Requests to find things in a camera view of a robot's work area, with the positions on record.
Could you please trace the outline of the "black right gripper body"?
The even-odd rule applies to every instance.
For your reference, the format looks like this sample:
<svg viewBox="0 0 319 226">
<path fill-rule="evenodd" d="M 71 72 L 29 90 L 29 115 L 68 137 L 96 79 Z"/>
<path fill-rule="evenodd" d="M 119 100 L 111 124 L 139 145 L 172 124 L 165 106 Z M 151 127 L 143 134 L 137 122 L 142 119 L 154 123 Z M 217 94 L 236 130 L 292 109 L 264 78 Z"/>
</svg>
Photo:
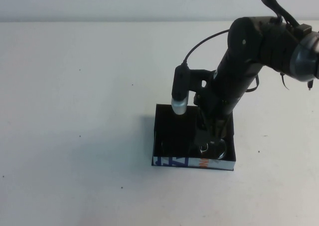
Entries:
<svg viewBox="0 0 319 226">
<path fill-rule="evenodd" d="M 231 100 L 226 80 L 227 78 L 217 70 L 190 71 L 189 89 L 195 92 L 193 102 L 200 110 L 200 125 L 204 125 L 210 137 L 213 121 L 226 121 L 226 125 L 229 122 Z"/>
</svg>

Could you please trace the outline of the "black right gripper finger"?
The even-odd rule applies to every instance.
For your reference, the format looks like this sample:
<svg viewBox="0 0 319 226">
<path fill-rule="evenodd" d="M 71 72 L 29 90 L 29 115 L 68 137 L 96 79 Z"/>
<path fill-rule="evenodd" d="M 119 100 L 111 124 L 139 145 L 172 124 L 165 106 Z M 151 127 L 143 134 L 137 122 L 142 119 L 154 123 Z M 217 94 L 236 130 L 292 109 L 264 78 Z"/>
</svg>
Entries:
<svg viewBox="0 0 319 226">
<path fill-rule="evenodd" d="M 226 121 L 213 121 L 211 126 L 211 141 L 219 142 L 226 134 Z"/>
<path fill-rule="evenodd" d="M 197 128 L 195 131 L 195 144 L 198 147 L 206 147 L 210 142 L 209 132 L 205 129 Z"/>
</svg>

